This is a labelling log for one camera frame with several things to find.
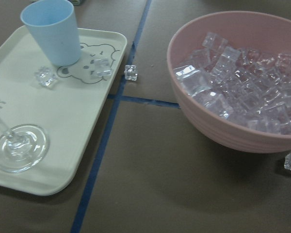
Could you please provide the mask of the pink bowl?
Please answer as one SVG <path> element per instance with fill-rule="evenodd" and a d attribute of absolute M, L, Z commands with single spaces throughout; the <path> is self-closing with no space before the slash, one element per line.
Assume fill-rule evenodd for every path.
<path fill-rule="evenodd" d="M 182 26 L 167 49 L 171 84 L 187 119 L 206 137 L 250 153 L 291 150 L 291 135 L 264 133 L 220 118 L 189 97 L 177 81 L 175 68 L 189 53 L 201 47 L 207 32 L 227 39 L 233 46 L 249 47 L 273 53 L 291 51 L 291 20 L 259 12 L 225 11 L 198 17 Z"/>

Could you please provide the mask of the spilled ice cube on table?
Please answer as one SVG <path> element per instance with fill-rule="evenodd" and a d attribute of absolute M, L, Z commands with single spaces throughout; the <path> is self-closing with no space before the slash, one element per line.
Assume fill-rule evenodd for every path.
<path fill-rule="evenodd" d="M 138 70 L 136 65 L 125 65 L 124 78 L 130 81 L 136 81 L 138 77 Z"/>

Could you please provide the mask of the ice cube on tray right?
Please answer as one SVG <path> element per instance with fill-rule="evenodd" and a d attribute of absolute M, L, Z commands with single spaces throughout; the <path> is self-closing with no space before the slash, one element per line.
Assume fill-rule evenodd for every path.
<path fill-rule="evenodd" d="M 112 68 L 107 58 L 93 59 L 91 65 L 91 76 L 104 77 L 112 74 Z"/>

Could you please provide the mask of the ice cube on tray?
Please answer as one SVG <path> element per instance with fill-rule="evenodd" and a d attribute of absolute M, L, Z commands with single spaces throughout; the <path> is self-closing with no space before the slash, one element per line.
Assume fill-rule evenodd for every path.
<path fill-rule="evenodd" d="M 91 65 L 91 76 L 104 77 L 112 74 L 112 68 L 107 58 L 93 59 Z"/>
<path fill-rule="evenodd" d="M 46 66 L 40 67 L 34 73 L 34 77 L 42 87 L 46 88 L 52 87 L 58 81 L 58 78 L 53 70 Z"/>

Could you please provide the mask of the ice cube on tray left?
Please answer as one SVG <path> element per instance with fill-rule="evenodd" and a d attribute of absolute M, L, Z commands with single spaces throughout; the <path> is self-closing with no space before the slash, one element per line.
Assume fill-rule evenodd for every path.
<path fill-rule="evenodd" d="M 34 73 L 34 77 L 42 87 L 46 88 L 52 87 L 58 81 L 58 78 L 53 70 L 46 66 L 40 67 Z"/>

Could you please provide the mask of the clear ice cubes pile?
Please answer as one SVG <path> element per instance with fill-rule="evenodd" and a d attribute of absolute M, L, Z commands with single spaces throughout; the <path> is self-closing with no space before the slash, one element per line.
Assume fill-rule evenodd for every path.
<path fill-rule="evenodd" d="M 185 93 L 217 116 L 291 135 L 291 53 L 236 49 L 209 32 L 173 72 Z"/>

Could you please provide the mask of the blue plastic cup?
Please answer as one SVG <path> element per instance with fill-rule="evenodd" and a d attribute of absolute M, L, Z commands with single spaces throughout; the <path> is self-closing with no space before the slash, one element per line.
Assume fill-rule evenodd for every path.
<path fill-rule="evenodd" d="M 42 52 L 56 66 L 69 66 L 81 57 L 74 5 L 67 0 L 40 0 L 20 14 Z"/>

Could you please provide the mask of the cream bear tray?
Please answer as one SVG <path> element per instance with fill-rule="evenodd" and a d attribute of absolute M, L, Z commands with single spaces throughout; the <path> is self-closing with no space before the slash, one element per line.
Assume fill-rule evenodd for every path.
<path fill-rule="evenodd" d="M 105 99 L 125 54 L 127 39 L 116 32 L 79 29 L 81 58 L 53 67 L 58 81 L 42 87 L 34 73 L 52 67 L 25 26 L 0 47 L 0 117 L 9 125 L 36 124 L 50 137 L 45 158 L 19 174 L 0 170 L 0 186 L 49 196 L 75 176 Z M 93 59 L 107 58 L 110 76 L 91 76 Z"/>

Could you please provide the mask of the clear wine glass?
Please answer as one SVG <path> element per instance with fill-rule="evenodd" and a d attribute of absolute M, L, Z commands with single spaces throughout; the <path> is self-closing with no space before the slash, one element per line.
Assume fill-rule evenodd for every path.
<path fill-rule="evenodd" d="M 0 169 L 21 173 L 41 162 L 50 147 L 45 129 L 34 124 L 9 127 L 0 117 Z"/>

